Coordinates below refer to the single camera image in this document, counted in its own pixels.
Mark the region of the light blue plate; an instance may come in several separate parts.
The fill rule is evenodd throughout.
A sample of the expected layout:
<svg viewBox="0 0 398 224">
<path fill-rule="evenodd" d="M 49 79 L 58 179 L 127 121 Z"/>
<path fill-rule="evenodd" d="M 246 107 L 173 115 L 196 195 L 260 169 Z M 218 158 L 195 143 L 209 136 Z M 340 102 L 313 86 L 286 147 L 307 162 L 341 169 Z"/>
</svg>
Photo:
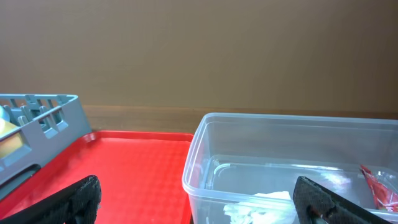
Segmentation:
<svg viewBox="0 0 398 224">
<path fill-rule="evenodd" d="M 0 106 L 0 117 L 1 119 L 10 122 L 10 115 L 9 113 L 3 108 L 3 106 Z"/>
</svg>

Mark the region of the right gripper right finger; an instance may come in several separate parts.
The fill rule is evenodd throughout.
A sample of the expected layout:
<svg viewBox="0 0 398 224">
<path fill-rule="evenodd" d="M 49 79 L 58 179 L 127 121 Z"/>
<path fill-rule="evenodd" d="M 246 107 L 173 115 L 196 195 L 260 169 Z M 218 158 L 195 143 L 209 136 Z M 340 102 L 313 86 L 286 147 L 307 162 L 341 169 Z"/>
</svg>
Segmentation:
<svg viewBox="0 0 398 224">
<path fill-rule="evenodd" d="M 298 177 L 293 202 L 300 224 L 390 224 L 307 177 Z"/>
</svg>

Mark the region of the red snack wrapper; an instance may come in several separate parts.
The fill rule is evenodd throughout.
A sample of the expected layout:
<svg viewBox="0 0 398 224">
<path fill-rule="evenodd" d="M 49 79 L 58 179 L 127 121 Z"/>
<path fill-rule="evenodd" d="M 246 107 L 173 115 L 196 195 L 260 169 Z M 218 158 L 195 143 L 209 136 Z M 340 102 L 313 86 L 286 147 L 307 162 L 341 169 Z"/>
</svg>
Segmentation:
<svg viewBox="0 0 398 224">
<path fill-rule="evenodd" d="M 397 212 L 397 194 L 378 181 L 364 165 L 360 165 L 360 171 L 371 190 L 376 208 L 388 212 Z"/>
</svg>

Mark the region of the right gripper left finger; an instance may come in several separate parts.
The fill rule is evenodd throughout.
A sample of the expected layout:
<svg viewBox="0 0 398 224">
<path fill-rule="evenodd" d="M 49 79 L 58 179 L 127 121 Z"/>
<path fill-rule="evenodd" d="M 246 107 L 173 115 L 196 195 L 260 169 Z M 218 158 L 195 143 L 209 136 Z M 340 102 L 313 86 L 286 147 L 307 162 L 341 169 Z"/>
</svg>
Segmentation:
<svg viewBox="0 0 398 224">
<path fill-rule="evenodd" d="M 89 175 L 2 219 L 1 224 L 94 224 L 100 201 L 100 181 Z"/>
</svg>

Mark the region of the white tissue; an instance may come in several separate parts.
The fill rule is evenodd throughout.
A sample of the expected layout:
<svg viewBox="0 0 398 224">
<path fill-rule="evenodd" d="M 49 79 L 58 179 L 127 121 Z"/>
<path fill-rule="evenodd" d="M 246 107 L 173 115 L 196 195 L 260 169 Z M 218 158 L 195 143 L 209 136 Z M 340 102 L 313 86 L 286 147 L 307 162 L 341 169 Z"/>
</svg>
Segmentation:
<svg viewBox="0 0 398 224">
<path fill-rule="evenodd" d="M 230 217 L 230 224 L 292 224 L 296 217 L 294 208 L 267 208 L 265 205 L 252 202 L 226 204 L 224 214 Z"/>
</svg>

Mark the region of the yellow plastic cup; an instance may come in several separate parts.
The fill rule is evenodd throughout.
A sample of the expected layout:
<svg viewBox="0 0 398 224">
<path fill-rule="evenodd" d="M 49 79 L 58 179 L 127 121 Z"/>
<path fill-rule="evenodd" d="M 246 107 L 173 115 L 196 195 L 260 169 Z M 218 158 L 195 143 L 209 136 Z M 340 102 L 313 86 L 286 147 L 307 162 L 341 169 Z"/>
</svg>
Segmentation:
<svg viewBox="0 0 398 224">
<path fill-rule="evenodd" d="M 9 131 L 16 129 L 17 126 L 1 119 L 1 136 L 7 134 Z M 23 145 L 21 135 L 19 133 L 9 136 L 7 139 L 1 141 L 0 151 L 1 158 L 6 157 L 10 153 L 14 152 L 16 149 Z"/>
</svg>

